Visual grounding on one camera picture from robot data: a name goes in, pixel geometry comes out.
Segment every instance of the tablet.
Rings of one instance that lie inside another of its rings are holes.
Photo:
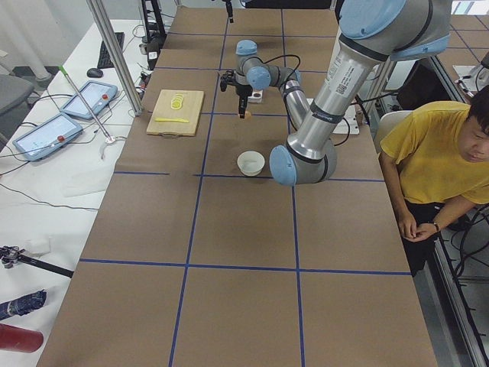
[[[64,113],[15,139],[12,144],[28,161],[39,161],[72,141],[83,131],[82,126]]]
[[[83,84],[80,92],[93,113],[98,115],[117,94],[117,86],[89,80]],[[92,119],[92,115],[77,94],[72,96],[60,111],[80,119]]]

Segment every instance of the white table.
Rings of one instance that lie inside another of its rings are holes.
[[[146,57],[139,51],[140,36],[144,34],[142,27],[136,28],[140,21],[112,21],[114,31],[125,32],[124,57],[134,81],[147,66]],[[95,67],[99,57],[101,37],[95,24],[87,31],[68,60],[63,65],[74,83],[81,87],[88,80],[86,71]],[[112,115],[106,114],[102,121],[111,135],[127,136],[134,113],[125,97],[115,69],[104,69],[103,83],[116,85],[121,92],[121,101],[111,102]],[[58,73],[47,91],[50,94],[73,94],[66,78]],[[58,106],[62,106],[67,98],[56,98]],[[31,110],[26,122],[40,124],[58,113],[57,107],[50,99],[38,102]],[[76,143],[90,141],[98,128],[92,122],[79,121],[85,128]],[[32,127],[22,125],[12,140],[28,132]],[[17,171],[0,178],[4,184],[20,190],[37,200],[52,204],[99,208],[105,189],[110,181],[115,161],[124,146],[123,141],[105,149],[105,157],[100,157],[100,148],[104,145],[105,136],[99,131],[93,141],[88,144],[70,144],[61,151],[37,162],[29,163]],[[17,153],[11,143],[8,145]],[[8,155],[8,149],[0,154]],[[22,162],[13,157],[0,160],[0,172],[17,167]],[[96,210],[56,208],[35,203],[34,201],[0,187],[0,233],[1,246],[19,246],[32,252],[42,252],[50,245],[50,252],[39,257],[39,260],[75,270],[83,246],[96,217]],[[25,316],[14,316],[0,321],[12,326],[30,330],[39,330],[44,335],[44,344],[33,353],[0,351],[2,365],[35,366],[50,335],[58,310],[70,284],[70,279],[50,271],[19,263],[11,269],[0,267],[0,303],[44,289],[47,292],[45,305]]]

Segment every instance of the hand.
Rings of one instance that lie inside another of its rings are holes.
[[[428,239],[436,233],[436,226],[433,223],[421,223],[416,229],[416,236],[410,239],[411,242],[419,242]]]
[[[397,227],[401,237],[413,241],[416,238],[416,220],[409,210],[397,216]]]

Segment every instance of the keyboard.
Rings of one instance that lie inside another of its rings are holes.
[[[117,38],[117,42],[119,43],[121,50],[124,50],[124,36],[124,32],[115,32],[115,38]],[[99,62],[97,63],[97,68],[107,69],[109,67],[114,67],[114,64],[110,60],[110,55],[108,54],[105,42],[102,41],[102,44],[100,45]]]

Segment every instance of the blue joint cap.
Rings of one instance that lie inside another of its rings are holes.
[[[281,185],[294,186],[297,182],[296,165],[290,152],[283,145],[278,145],[270,153],[270,171],[275,181]]]
[[[296,71],[295,71],[295,73],[296,73],[296,76],[297,76],[297,81],[298,81],[298,82],[299,82],[299,84],[300,84],[300,83],[302,82],[302,78],[303,78],[303,76],[302,76],[302,75],[300,75],[300,71],[298,71],[298,70],[296,70]]]
[[[250,86],[257,90],[266,89],[270,86],[272,77],[265,67],[252,67],[246,73],[246,80]]]
[[[363,40],[379,33],[401,13],[406,0],[350,0],[340,11],[339,27],[352,40]]]
[[[406,50],[394,52],[390,55],[392,61],[415,60],[424,57],[437,55],[443,52],[449,46],[450,35],[446,35],[437,40],[410,47]]]
[[[257,53],[258,46],[251,40],[239,41],[236,45],[236,54],[238,56],[248,56]]]

